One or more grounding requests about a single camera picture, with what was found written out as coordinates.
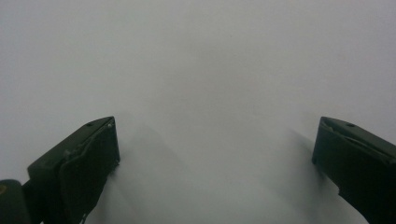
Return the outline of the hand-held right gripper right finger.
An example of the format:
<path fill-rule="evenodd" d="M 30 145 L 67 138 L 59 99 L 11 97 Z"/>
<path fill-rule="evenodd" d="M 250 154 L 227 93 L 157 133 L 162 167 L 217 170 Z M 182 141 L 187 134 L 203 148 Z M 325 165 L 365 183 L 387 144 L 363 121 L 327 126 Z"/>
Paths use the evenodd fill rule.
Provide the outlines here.
<path fill-rule="evenodd" d="M 340 119 L 322 117 L 312 162 L 369 224 L 396 224 L 396 146 Z"/>

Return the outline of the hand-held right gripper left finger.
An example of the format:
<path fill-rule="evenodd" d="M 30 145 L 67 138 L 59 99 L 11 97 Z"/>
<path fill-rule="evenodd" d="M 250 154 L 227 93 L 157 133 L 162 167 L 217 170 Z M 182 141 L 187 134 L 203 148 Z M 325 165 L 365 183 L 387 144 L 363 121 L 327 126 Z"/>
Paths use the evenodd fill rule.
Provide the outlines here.
<path fill-rule="evenodd" d="M 79 224 L 97 205 L 120 162 L 116 121 L 88 122 L 28 167 L 45 224 Z"/>

